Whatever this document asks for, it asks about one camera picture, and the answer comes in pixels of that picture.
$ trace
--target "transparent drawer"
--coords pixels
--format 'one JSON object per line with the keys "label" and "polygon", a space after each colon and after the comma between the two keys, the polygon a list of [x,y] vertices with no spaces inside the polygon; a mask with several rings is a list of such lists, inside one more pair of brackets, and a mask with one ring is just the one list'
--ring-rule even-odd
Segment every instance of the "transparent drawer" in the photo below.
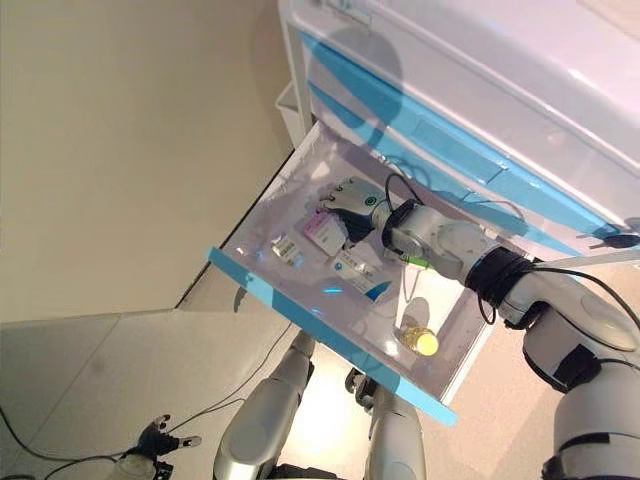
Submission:
{"label": "transparent drawer", "polygon": [[[491,330],[475,295],[433,269],[390,256],[376,232],[348,250],[373,272],[371,292],[372,284],[363,287],[337,268],[345,263],[342,250],[330,256],[305,233],[328,185],[352,176],[384,185],[391,172],[316,124],[210,260],[386,388],[453,424],[447,405]],[[428,191],[418,193],[443,213],[464,218]],[[396,204],[401,200],[395,197]],[[407,321],[436,335],[435,354],[423,356],[407,346]]]}

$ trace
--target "yellow bottle cap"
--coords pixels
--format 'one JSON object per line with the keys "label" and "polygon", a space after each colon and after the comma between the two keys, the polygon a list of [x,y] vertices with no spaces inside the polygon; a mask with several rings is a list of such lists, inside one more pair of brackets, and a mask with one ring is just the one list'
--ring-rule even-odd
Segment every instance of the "yellow bottle cap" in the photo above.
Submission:
{"label": "yellow bottle cap", "polygon": [[431,331],[426,331],[418,338],[416,350],[420,355],[430,357],[438,351],[438,337]]}

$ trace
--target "beige wall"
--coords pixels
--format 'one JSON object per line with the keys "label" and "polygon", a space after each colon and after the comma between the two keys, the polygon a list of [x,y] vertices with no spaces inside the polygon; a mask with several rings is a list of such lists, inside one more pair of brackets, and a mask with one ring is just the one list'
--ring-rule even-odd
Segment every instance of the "beige wall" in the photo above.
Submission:
{"label": "beige wall", "polygon": [[173,306],[290,149],[276,2],[0,1],[0,320]]}

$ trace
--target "small bottle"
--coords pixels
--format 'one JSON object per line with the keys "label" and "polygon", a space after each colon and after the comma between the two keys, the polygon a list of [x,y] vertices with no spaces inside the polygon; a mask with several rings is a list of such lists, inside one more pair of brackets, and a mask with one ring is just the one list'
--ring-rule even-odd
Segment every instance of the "small bottle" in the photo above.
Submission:
{"label": "small bottle", "polygon": [[398,339],[419,355],[430,357],[438,351],[438,337],[427,327],[406,325],[398,333]]}

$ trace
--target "drawer front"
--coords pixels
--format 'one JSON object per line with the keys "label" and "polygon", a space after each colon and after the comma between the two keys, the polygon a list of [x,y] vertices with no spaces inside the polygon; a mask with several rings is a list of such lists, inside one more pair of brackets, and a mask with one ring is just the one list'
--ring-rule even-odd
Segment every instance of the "drawer front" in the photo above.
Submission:
{"label": "drawer front", "polygon": [[317,341],[341,355],[351,365],[365,372],[390,392],[405,399],[427,415],[447,426],[456,422],[456,414],[437,399],[425,393],[397,372],[372,357],[353,342],[331,329],[313,313],[302,308],[294,300],[274,289],[219,249],[211,249],[209,261],[244,287],[266,306],[273,308]]}

